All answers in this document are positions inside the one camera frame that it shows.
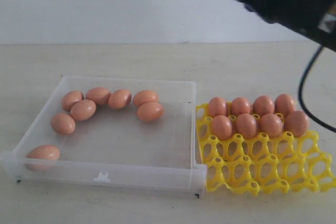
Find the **brown egg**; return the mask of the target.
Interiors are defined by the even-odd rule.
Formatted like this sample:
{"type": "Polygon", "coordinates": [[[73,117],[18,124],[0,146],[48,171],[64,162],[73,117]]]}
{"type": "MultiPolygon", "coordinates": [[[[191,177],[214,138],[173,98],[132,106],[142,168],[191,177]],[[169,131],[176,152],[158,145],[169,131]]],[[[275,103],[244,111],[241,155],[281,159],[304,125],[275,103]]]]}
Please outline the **brown egg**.
{"type": "Polygon", "coordinates": [[[143,122],[152,122],[159,119],[164,112],[164,107],[159,102],[147,102],[137,110],[137,117],[143,122]]]}
{"type": "Polygon", "coordinates": [[[236,131],[245,139],[254,138],[258,133],[257,120],[254,116],[244,113],[235,120],[236,131]]]}
{"type": "Polygon", "coordinates": [[[262,117],[265,114],[273,114],[275,104],[272,98],[268,95],[261,95],[253,102],[253,113],[262,117]]]}
{"type": "Polygon", "coordinates": [[[86,93],[86,99],[94,101],[97,105],[105,105],[108,103],[110,95],[111,92],[108,89],[96,87],[86,93]]]}
{"type": "Polygon", "coordinates": [[[73,105],[78,101],[83,100],[83,93],[78,90],[73,90],[65,94],[61,100],[61,107],[64,111],[69,112],[73,105]]]}
{"type": "Polygon", "coordinates": [[[218,115],[228,116],[228,107],[225,99],[213,97],[208,103],[208,115],[212,118],[218,115]]]}
{"type": "Polygon", "coordinates": [[[69,135],[75,131],[76,123],[69,114],[57,113],[51,118],[50,126],[60,135],[69,135]]]}
{"type": "Polygon", "coordinates": [[[269,137],[277,137],[282,133],[282,121],[275,114],[265,114],[259,121],[260,131],[268,134],[269,137]]]}
{"type": "Polygon", "coordinates": [[[306,134],[309,128],[309,118],[303,111],[293,111],[284,121],[283,129],[291,132],[295,137],[306,134]]]}
{"type": "Polygon", "coordinates": [[[128,89],[120,89],[112,93],[108,99],[108,106],[112,109],[123,109],[132,100],[132,94],[128,89]]]}
{"type": "Polygon", "coordinates": [[[251,114],[251,103],[245,97],[237,97],[230,104],[230,113],[234,116],[251,114]]]}
{"type": "Polygon", "coordinates": [[[223,141],[230,139],[233,134],[231,120],[224,115],[214,117],[211,122],[211,133],[223,141]]]}
{"type": "Polygon", "coordinates": [[[275,113],[280,113],[286,118],[296,110],[293,98],[289,94],[280,94],[275,99],[275,113]]]}
{"type": "Polygon", "coordinates": [[[133,104],[138,108],[147,102],[158,102],[159,95],[153,90],[142,90],[133,97],[133,104]]]}
{"type": "Polygon", "coordinates": [[[70,116],[75,121],[85,121],[95,114],[96,108],[97,106],[94,101],[87,99],[81,100],[72,106],[70,116]]]}

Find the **yellow plastic egg rack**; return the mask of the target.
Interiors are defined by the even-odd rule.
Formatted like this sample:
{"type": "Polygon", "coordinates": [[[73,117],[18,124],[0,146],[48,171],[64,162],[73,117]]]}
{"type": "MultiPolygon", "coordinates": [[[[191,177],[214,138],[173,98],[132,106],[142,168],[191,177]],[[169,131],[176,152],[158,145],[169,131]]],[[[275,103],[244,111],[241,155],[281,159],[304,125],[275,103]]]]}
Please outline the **yellow plastic egg rack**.
{"type": "Polygon", "coordinates": [[[319,134],[308,131],[301,137],[291,132],[270,138],[259,133],[244,139],[234,134],[220,140],[211,132],[208,105],[196,107],[201,113],[196,131],[202,164],[207,167],[207,191],[224,186],[235,194],[271,194],[275,191],[328,191],[335,188],[332,156],[318,147],[319,134]]]}

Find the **clear plastic tray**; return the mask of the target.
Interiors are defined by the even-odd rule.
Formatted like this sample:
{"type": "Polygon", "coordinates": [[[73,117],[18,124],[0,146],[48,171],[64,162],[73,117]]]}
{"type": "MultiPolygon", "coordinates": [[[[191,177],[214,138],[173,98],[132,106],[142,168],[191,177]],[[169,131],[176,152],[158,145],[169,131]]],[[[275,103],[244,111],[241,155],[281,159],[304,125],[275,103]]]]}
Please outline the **clear plastic tray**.
{"type": "Polygon", "coordinates": [[[1,165],[14,181],[65,182],[201,196],[205,165],[195,157],[196,84],[190,81],[134,80],[65,76],[34,122],[12,151],[1,153],[1,165]],[[136,108],[99,106],[87,121],[78,122],[68,136],[55,133],[51,117],[61,112],[61,98],[72,90],[86,93],[95,87],[132,94],[153,90],[164,107],[163,116],[141,122],[136,108]],[[34,148],[54,145],[57,161],[26,158],[34,148]],[[31,171],[25,164],[50,165],[31,171]]]}

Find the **brown egg front left corner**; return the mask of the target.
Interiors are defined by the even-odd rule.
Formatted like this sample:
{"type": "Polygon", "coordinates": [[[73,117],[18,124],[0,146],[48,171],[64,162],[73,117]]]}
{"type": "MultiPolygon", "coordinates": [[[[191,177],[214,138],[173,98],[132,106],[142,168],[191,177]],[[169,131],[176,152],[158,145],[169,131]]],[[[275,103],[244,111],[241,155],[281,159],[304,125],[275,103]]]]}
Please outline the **brown egg front left corner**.
{"type": "MultiPolygon", "coordinates": [[[[41,145],[33,150],[31,150],[26,158],[32,159],[45,159],[51,161],[57,161],[60,157],[60,150],[54,145],[41,145]]],[[[40,165],[40,164],[25,164],[26,169],[31,171],[46,171],[51,168],[50,165],[40,165]]]]}

